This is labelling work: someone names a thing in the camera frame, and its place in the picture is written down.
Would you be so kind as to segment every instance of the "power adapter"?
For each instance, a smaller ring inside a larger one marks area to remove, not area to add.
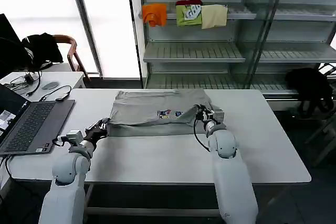
[[[28,85],[33,85],[34,83],[34,78],[31,76],[30,73],[25,75],[25,81]]]

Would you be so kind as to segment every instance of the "wooden chair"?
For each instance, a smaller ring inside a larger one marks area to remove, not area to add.
[[[83,72],[84,76],[90,80],[90,77],[88,76],[88,73],[86,72],[83,63],[81,62],[81,60],[79,59],[79,56],[76,52],[76,48],[77,48],[77,43],[75,41],[75,39],[71,38],[70,36],[67,35],[53,35],[53,37],[55,38],[56,43],[66,43],[66,44],[70,44],[70,49],[68,52],[68,61],[70,64],[70,68],[72,69],[73,72]],[[77,62],[77,66],[74,63],[74,59],[73,57],[76,59]]]

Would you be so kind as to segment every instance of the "white table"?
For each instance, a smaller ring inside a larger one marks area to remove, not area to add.
[[[6,83],[10,83],[12,80],[14,80],[15,78],[18,78],[20,76],[24,76],[25,73],[24,72],[13,72],[10,73],[9,75],[5,76],[4,78],[2,78],[0,80],[0,84],[6,84]],[[38,81],[35,81],[33,83],[33,85],[22,89],[22,90],[18,90],[16,91],[18,94],[24,96],[26,99],[28,99],[29,101],[35,102],[38,101],[42,96],[52,92],[53,90],[62,87],[64,85],[69,85],[71,86],[73,89],[75,88],[85,88],[84,82],[83,82],[83,77],[84,74],[82,72],[43,72],[42,73],[42,77],[41,77],[41,84],[40,87],[38,88],[38,90],[36,90],[36,92],[31,95],[30,97],[27,97],[25,94],[33,91],[36,86],[38,85]],[[33,78],[37,79],[38,78],[38,74],[34,73],[33,74]],[[19,78],[17,79],[15,82],[17,81],[24,81],[24,78]],[[51,82],[59,82],[59,86],[55,89],[52,90],[43,90],[42,87],[45,86],[48,83]],[[55,98],[59,97],[60,95],[68,92],[69,88],[64,88],[61,89],[59,91],[56,91],[54,94],[48,96],[47,100],[54,100]]]
[[[62,134],[84,130],[110,115],[118,90],[75,89],[76,104]],[[311,176],[274,116],[256,90],[206,90],[225,111],[225,124],[235,135],[254,184],[294,184]],[[10,162],[15,178],[51,180],[51,168],[68,146],[50,154],[18,156]],[[109,137],[93,154],[90,183],[212,184],[211,159],[192,135]]]

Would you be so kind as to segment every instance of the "black backpack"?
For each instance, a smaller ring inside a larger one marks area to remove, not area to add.
[[[290,89],[295,89],[299,93],[301,104],[298,111],[303,118],[311,117],[316,107],[321,112],[329,112],[334,108],[332,101],[333,89],[329,85],[327,77],[317,69],[301,68],[292,70],[286,75],[286,81]],[[305,101],[310,102],[307,111],[303,110]]]
[[[33,52],[33,65],[30,67],[30,71],[39,71],[46,61],[63,62],[58,45],[50,34],[30,35],[22,40],[22,44]]]

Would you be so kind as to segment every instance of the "yellow cloth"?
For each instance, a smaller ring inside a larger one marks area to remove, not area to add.
[[[227,8],[223,5],[202,6],[202,29],[226,26]]]

